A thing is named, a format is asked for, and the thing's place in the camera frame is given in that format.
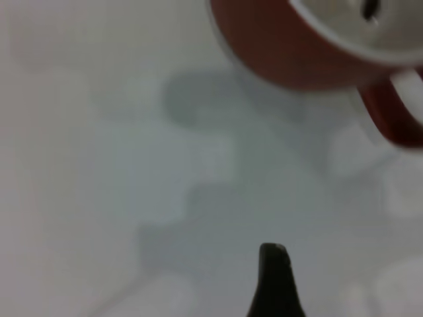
mug handle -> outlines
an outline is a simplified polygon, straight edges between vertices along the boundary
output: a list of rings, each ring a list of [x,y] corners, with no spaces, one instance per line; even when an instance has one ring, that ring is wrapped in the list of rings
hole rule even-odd
[[[423,69],[416,72],[423,79]],[[407,110],[390,79],[358,90],[386,139],[400,147],[423,149],[423,125]]]

red mug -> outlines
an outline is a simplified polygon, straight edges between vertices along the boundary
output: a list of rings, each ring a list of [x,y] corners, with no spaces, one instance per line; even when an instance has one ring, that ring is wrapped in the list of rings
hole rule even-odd
[[[233,53],[262,78],[293,90],[356,86],[382,135],[423,148],[423,125],[390,76],[423,77],[423,1],[210,0]]]

white background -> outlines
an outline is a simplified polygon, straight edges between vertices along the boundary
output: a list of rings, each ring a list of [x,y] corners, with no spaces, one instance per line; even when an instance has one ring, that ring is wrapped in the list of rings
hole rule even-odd
[[[420,155],[233,67],[206,8],[1,0],[1,315],[245,316],[277,242],[309,316],[420,316]]]

black object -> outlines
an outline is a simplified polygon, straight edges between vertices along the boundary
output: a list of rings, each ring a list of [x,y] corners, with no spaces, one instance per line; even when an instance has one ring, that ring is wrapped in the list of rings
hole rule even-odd
[[[377,17],[381,9],[381,0],[365,0],[362,7],[362,14],[366,20]]]
[[[260,247],[258,285],[247,317],[305,317],[291,260],[281,244]]]

